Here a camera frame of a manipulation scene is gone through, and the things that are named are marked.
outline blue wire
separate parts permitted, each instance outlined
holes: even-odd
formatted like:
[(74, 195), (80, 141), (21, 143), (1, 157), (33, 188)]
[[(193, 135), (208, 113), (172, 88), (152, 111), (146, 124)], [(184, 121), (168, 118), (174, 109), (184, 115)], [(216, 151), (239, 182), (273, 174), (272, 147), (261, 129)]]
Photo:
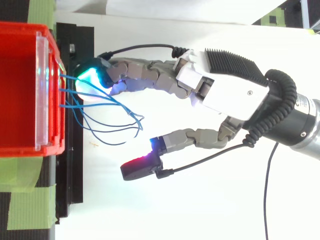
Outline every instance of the blue wire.
[[(83, 94), (83, 95), (86, 95), (86, 96), (91, 96), (91, 97), (97, 97), (97, 98), (102, 98), (102, 99), (106, 99), (106, 100), (109, 100), (109, 101), (112, 101), (120, 106), (123, 107), (123, 109), (136, 121), (136, 123), (138, 124), (139, 128), (141, 130), (143, 130), (143, 127), (142, 127), (142, 124), (140, 122), (140, 120), (138, 120), (135, 116), (137, 117), (141, 117), (142, 119), (144, 119), (145, 117), (142, 116), (142, 115), (138, 115), (134, 112), (132, 112), (130, 109), (128, 109), (126, 106), (124, 106), (122, 103), (118, 102), (117, 100), (115, 100), (112, 96), (110, 96), (109, 94), (107, 94), (106, 92), (104, 92), (103, 90), (101, 90), (100, 88), (96, 87), (95, 85), (93, 85), (92, 83), (88, 82), (88, 81), (85, 81), (85, 80), (81, 80), (81, 79), (78, 79), (77, 77), (73, 77), (73, 76), (68, 76), (68, 75), (62, 75), (61, 74), (61, 77), (64, 77), (64, 78), (67, 78), (67, 79), (71, 79), (71, 80), (79, 80), (80, 82), (83, 82), (83, 83), (86, 83), (90, 86), (92, 86), (93, 88), (97, 89), (98, 91), (102, 92), (103, 94), (105, 94), (106, 96), (108, 96), (110, 99), (104, 97), (104, 96), (100, 96), (100, 95), (95, 95), (95, 94), (89, 94), (89, 93), (84, 93), (84, 92), (80, 92), (80, 94)], [(67, 81), (67, 84), (68, 84), (68, 88), (69, 89), (63, 89), (64, 92), (71, 92), (71, 93), (74, 93), (74, 94), (78, 94), (79, 92), (77, 91), (72, 91), (70, 90), (70, 82)]]
[(63, 78), (67, 78), (67, 79), (71, 79), (71, 80), (75, 80), (75, 81), (80, 81), (82, 83), (85, 83), (85, 84), (88, 84), (89, 86), (93, 87), (94, 89), (98, 90), (99, 92), (103, 93), (104, 95), (106, 95), (107, 97), (109, 97), (111, 99), (111, 101), (114, 101), (115, 103), (119, 104), (121, 107), (124, 108), (124, 110), (130, 114), (132, 113), (133, 115), (137, 116), (137, 117), (142, 117), (142, 115), (138, 115), (138, 114), (135, 114), (133, 113), (129, 108), (127, 108), (126, 106), (124, 106), (121, 102), (118, 102), (117, 100), (115, 100), (110, 94), (107, 94), (105, 91), (103, 91), (102, 89), (98, 88), (97, 86), (93, 85), (91, 82), (88, 82), (88, 81), (85, 81), (85, 80), (81, 80), (77, 77), (73, 77), (73, 76), (68, 76), (68, 75), (63, 75), (63, 74), (60, 74), (61, 77)]
[[(61, 74), (60, 75), (61, 77), (63, 78), (67, 78), (67, 79), (71, 79), (71, 80), (78, 80), (80, 82), (83, 82), (83, 83), (86, 83), (88, 84), (89, 86), (93, 87), (94, 89), (100, 91), (101, 93), (105, 94), (107, 97), (109, 97), (110, 99), (107, 99), (109, 101), (112, 101), (118, 105), (120, 105), (127, 113), (128, 115), (130, 115), (135, 121), (136, 123), (139, 125), (139, 127), (141, 128), (141, 130), (143, 130), (143, 127), (141, 125), (141, 123), (139, 122), (139, 120), (136, 118), (137, 117), (141, 117), (141, 118), (144, 118), (144, 116), (142, 115), (138, 115), (134, 112), (132, 112), (129, 108), (127, 108), (126, 106), (124, 106), (122, 103), (118, 102), (117, 100), (115, 100), (111, 95), (107, 94), (106, 92), (104, 92), (103, 90), (101, 90), (100, 88), (98, 88), (97, 86), (93, 85), (91, 82), (88, 82), (88, 81), (85, 81), (85, 80), (81, 80), (81, 79), (78, 79), (77, 77), (73, 77), (73, 76), (67, 76), (67, 75), (63, 75)], [(100, 96), (100, 95), (94, 95), (94, 94), (89, 94), (89, 93), (85, 93), (86, 96), (92, 96), (92, 97), (96, 97), (96, 98), (102, 98), (102, 99), (106, 99), (104, 96)]]
[(97, 106), (118, 106), (115, 103), (96, 103), (96, 104), (87, 104), (87, 105), (63, 105), (60, 104), (60, 107), (65, 109), (82, 109), (82, 108), (91, 108), (91, 107), (97, 107)]
[[(67, 100), (65, 102), (67, 105), (72, 106)], [(86, 130), (90, 130), (90, 128), (87, 128), (80, 123), (75, 109), (72, 108), (71, 110), (73, 111), (74, 118), (75, 118), (76, 122), (80, 125), (80, 127), (82, 127), (83, 129), (86, 129)], [(117, 130), (112, 130), (112, 131), (101, 131), (101, 130), (92, 130), (92, 131), (97, 132), (97, 133), (114, 133), (114, 132), (120, 132), (120, 131), (124, 131), (124, 130), (128, 130), (128, 129), (139, 129), (139, 128), (136, 126), (132, 126), (132, 127), (127, 127), (127, 128), (122, 128), (122, 129), (117, 129)]]
[[(103, 96), (99, 96), (99, 95), (94, 95), (94, 94), (88, 94), (88, 93), (83, 93), (83, 92), (81, 93), (81, 92), (79, 92), (79, 94), (86, 94), (87, 96), (92, 96), (92, 97), (97, 97), (97, 98), (104, 98), (104, 99), (106, 99), (106, 100), (109, 100), (109, 101), (115, 103), (115, 104), (114, 104), (114, 103), (100, 103), (99, 105), (98, 105), (98, 104), (92, 104), (92, 105), (96, 105), (96, 106), (101, 106), (101, 105), (120, 105), (121, 107), (123, 107), (123, 109), (124, 109), (132, 118), (135, 119), (136, 123), (138, 124), (138, 127), (128, 127), (128, 128), (123, 128), (123, 129), (118, 129), (118, 130), (113, 130), (113, 131), (93, 130), (93, 129), (90, 127), (87, 118), (85, 117), (85, 115), (87, 115), (87, 114), (82, 110), (81, 105), (79, 104), (79, 102), (77, 101), (77, 99), (74, 97), (74, 94), (78, 94), (78, 92), (77, 92), (77, 91), (69, 90), (69, 89), (70, 89), (70, 81), (67, 81), (67, 84), (68, 84), (68, 88), (69, 88), (69, 89), (68, 89), (68, 90), (62, 89), (62, 90), (63, 90), (63, 92), (67, 92), (67, 93), (69, 93), (69, 94), (71, 95), (72, 99), (73, 99), (74, 102), (76, 103), (76, 106), (73, 107), (68, 101), (66, 101), (67, 105), (65, 105), (65, 106), (66, 106), (67, 108), (68, 108), (68, 107), (72, 107), (71, 109), (72, 109), (73, 115), (74, 115), (77, 123), (78, 123), (82, 128), (84, 128), (84, 129), (86, 129), (86, 130), (90, 130), (90, 131), (92, 132), (92, 134), (95, 136), (95, 138), (97, 138), (100, 142), (102, 142), (102, 143), (104, 143), (104, 144), (106, 144), (106, 145), (110, 145), (110, 146), (118, 146), (118, 145), (122, 145), (122, 144), (125, 144), (125, 143), (126, 143), (126, 142), (121, 142), (121, 143), (112, 144), (112, 143), (105, 142), (105, 141), (101, 140), (101, 139), (95, 134), (95, 132), (111, 133), (111, 132), (123, 131), (123, 130), (126, 130), (126, 129), (137, 129), (137, 132), (136, 132), (136, 134), (135, 134), (135, 136), (134, 136), (134, 137), (136, 138), (136, 137), (138, 136), (138, 134), (139, 134), (139, 131), (140, 131), (140, 130), (143, 130), (143, 127), (142, 127), (141, 122), (140, 122), (141, 120), (144, 119), (144, 117), (143, 117), (142, 115), (138, 115), (138, 114), (132, 112), (132, 111), (129, 110), (126, 106), (124, 106), (123, 104), (121, 104), (120, 102), (118, 102), (117, 100), (115, 100), (113, 97), (111, 97), (109, 94), (105, 93), (104, 91), (102, 91), (102, 90), (99, 89), (98, 87), (94, 86), (94, 85), (91, 84), (90, 82), (87, 82), (87, 81), (84, 81), (84, 80), (80, 80), (80, 79), (78, 79), (78, 78), (76, 78), (76, 77), (71, 77), (71, 76), (67, 76), (67, 75), (61, 75), (61, 77), (65, 77), (65, 78), (71, 79), (71, 80), (79, 80), (79, 81), (81, 81), (81, 82), (84, 82), (84, 83), (92, 86), (93, 88), (97, 89), (98, 91), (104, 93), (106, 96), (110, 97), (110, 99), (108, 99), (108, 98), (106, 98), (106, 97), (103, 97)], [(83, 119), (85, 120), (86, 124), (88, 125), (88, 128), (87, 128), (87, 127), (84, 127), (84, 126), (80, 123), (80, 121), (79, 121), (79, 119), (78, 119), (78, 117), (77, 117), (77, 114), (76, 114), (75, 109), (79, 109), (79, 110), (80, 110)]]
[(83, 112), (83, 114), (86, 115), (90, 120), (94, 121), (95, 123), (103, 125), (103, 126), (106, 126), (106, 127), (111, 127), (111, 128), (124, 128), (124, 127), (129, 127), (129, 126), (133, 126), (133, 125), (137, 124), (137, 122), (135, 121), (134, 123), (130, 123), (130, 124), (127, 124), (127, 125), (108, 125), (108, 124), (105, 124), (103, 122), (100, 122), (100, 121), (97, 121), (97, 120), (93, 119), (92, 117), (90, 117), (85, 112)]
[[(90, 96), (90, 97), (96, 97), (96, 98), (101, 98), (101, 99), (106, 99), (106, 100), (110, 100), (110, 99), (108, 99), (107, 97), (104, 97), (104, 96), (100, 96), (100, 95), (95, 95), (95, 94), (90, 94), (90, 93), (84, 93), (84, 92), (78, 92), (78, 91), (73, 91), (73, 90), (69, 90), (69, 89), (60, 89), (62, 92), (66, 92), (66, 93), (70, 93), (70, 94), (80, 94), (80, 95), (85, 95), (85, 96)], [(103, 104), (106, 104), (106, 105), (117, 105), (117, 103), (103, 103)], [(78, 108), (77, 106), (67, 106), (67, 108)], [(134, 116), (132, 116), (132, 114), (133, 115), (136, 115), (136, 116), (138, 116), (138, 117), (141, 117), (141, 119), (140, 120), (138, 120), (136, 117), (134, 117)], [(141, 125), (141, 123), (140, 123), (140, 121), (141, 120), (143, 120), (145, 117), (144, 116), (142, 116), (142, 115), (138, 115), (138, 114), (135, 114), (134, 112), (131, 112), (130, 114), (129, 114), (133, 119), (135, 119), (135, 122), (138, 124), (138, 126), (139, 126), (139, 128), (141, 129), (141, 130), (143, 130), (143, 127), (142, 127), (142, 125)]]

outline black metal frame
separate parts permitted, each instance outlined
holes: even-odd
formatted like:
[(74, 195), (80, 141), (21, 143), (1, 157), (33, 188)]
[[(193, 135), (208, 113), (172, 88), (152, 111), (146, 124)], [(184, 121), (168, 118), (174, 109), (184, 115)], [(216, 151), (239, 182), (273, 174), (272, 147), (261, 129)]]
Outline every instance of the black metal frame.
[[(68, 75), (73, 75), (78, 64), (94, 57), (93, 27), (57, 23), (56, 37)], [(71, 45), (74, 45), (74, 53), (70, 50)], [(74, 81), (70, 81), (70, 88), (76, 89)], [(75, 97), (83, 104), (82, 99)], [(66, 98), (69, 103), (74, 103), (69, 94)], [(76, 111), (76, 115), (83, 124), (80, 111)], [(71, 109), (65, 111), (65, 151), (56, 159), (56, 217), (59, 224), (60, 218), (69, 215), (70, 204), (83, 202), (83, 129), (76, 122)]]

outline green tape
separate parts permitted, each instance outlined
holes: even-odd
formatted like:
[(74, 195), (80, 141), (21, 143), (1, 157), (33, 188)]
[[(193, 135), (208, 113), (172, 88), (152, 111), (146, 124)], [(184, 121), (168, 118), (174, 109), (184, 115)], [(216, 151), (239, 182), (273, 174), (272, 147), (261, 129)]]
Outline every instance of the green tape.
[(30, 0), (29, 24), (45, 24), (49, 29), (54, 29), (55, 0)]
[(56, 221), (56, 185), (11, 194), (7, 230), (50, 229)]
[[(270, 16), (276, 18), (276, 23), (270, 23)], [(280, 7), (277, 7), (267, 15), (263, 16), (260, 21), (261, 26), (286, 27), (285, 11)]]
[(43, 157), (0, 158), (0, 193), (28, 193), (37, 184)]

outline black cable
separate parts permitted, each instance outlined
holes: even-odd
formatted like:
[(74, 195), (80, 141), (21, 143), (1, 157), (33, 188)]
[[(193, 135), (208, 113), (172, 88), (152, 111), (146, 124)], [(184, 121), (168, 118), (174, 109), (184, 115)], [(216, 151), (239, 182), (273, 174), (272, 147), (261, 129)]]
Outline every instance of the black cable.
[(264, 184), (264, 195), (263, 195), (263, 216), (264, 216), (264, 230), (265, 230), (265, 239), (269, 240), (269, 236), (268, 236), (268, 226), (267, 226), (267, 189), (268, 189), (268, 181), (269, 181), (269, 172), (270, 172), (270, 165), (271, 165), (271, 160), (272, 157), (275, 154), (275, 151), (278, 147), (279, 143), (276, 142), (272, 152), (270, 154), (269, 160), (268, 160), (268, 166), (266, 168), (266, 174), (265, 174), (265, 184)]
[(156, 174), (156, 177), (158, 179), (163, 179), (163, 178), (169, 177), (170, 175), (172, 175), (174, 173), (177, 173), (177, 172), (180, 172), (182, 170), (186, 170), (186, 169), (192, 168), (192, 167), (194, 167), (196, 165), (199, 165), (199, 164), (202, 164), (202, 163), (204, 163), (204, 162), (206, 162), (208, 160), (214, 159), (214, 158), (216, 158), (216, 157), (218, 157), (218, 156), (220, 156), (222, 154), (230, 152), (231, 150), (239, 149), (239, 148), (242, 148), (242, 147), (247, 147), (247, 145), (246, 144), (235, 145), (235, 146), (229, 147), (227, 149), (224, 149), (224, 150), (222, 150), (220, 152), (217, 152), (217, 153), (215, 153), (215, 154), (213, 154), (211, 156), (208, 156), (208, 157), (206, 157), (204, 159), (201, 159), (199, 161), (190, 163), (188, 165), (185, 165), (185, 166), (182, 166), (182, 167), (179, 167), (179, 168), (176, 168), (176, 169), (165, 169), (165, 170), (161, 170), (160, 169), (160, 170), (156, 171), (155, 174)]
[(220, 151), (220, 152), (217, 152), (217, 153), (215, 153), (215, 154), (213, 154), (213, 155), (211, 155), (211, 156), (208, 156), (208, 157), (206, 157), (206, 158), (204, 158), (204, 159), (201, 159), (201, 160), (199, 160), (199, 161), (196, 161), (196, 162), (193, 162), (193, 163), (191, 163), (191, 164), (188, 164), (188, 165), (185, 165), (185, 166), (176, 168), (176, 169), (173, 170), (173, 172), (174, 172), (174, 173), (177, 173), (177, 172), (180, 172), (180, 171), (182, 171), (182, 170), (192, 168), (192, 167), (194, 167), (194, 166), (196, 166), (196, 165), (202, 164), (202, 163), (204, 163), (204, 162), (206, 162), (206, 161), (208, 161), (208, 160), (214, 159), (214, 158), (216, 158), (216, 157), (218, 157), (218, 156), (220, 156), (220, 155), (222, 155), (222, 154), (225, 154), (225, 153), (227, 153), (227, 152), (229, 152), (229, 151), (231, 151), (231, 150), (239, 149), (239, 148), (242, 148), (242, 147), (246, 147), (246, 145), (244, 145), (244, 144), (239, 144), (239, 145), (235, 145), (235, 146), (229, 147), (229, 148), (227, 148), (227, 149), (225, 149), (225, 150), (222, 150), (222, 151)]
[(297, 101), (296, 84), (289, 75), (282, 71), (271, 69), (265, 74), (265, 77), (279, 85), (282, 102), (269, 116), (256, 123), (249, 131), (249, 134), (245, 136), (242, 142), (250, 148), (253, 148), (263, 135), (284, 120), (295, 108)]
[(100, 54), (98, 57), (109, 61), (110, 58), (112, 58), (113, 55), (115, 55), (115, 54), (127, 52), (127, 51), (134, 50), (134, 49), (144, 49), (144, 48), (169, 48), (169, 49), (172, 49), (172, 53), (171, 53), (172, 58), (179, 58), (186, 51), (189, 50), (186, 48), (172, 46), (172, 45), (168, 45), (168, 44), (143, 44), (143, 45), (129, 46), (129, 47), (122, 48), (122, 49), (119, 49), (116, 51), (105, 52), (105, 53)]

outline silver metal cylinder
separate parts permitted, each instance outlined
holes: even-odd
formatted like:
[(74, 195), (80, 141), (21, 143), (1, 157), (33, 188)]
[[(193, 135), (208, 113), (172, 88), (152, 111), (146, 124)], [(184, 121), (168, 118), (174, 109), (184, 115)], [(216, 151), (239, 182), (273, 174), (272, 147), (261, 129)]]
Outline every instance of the silver metal cylinder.
[(315, 123), (312, 131), (305, 137), (304, 140), (290, 148), (294, 151), (308, 155), (320, 160), (320, 100), (308, 100), (310, 111), (315, 112)]

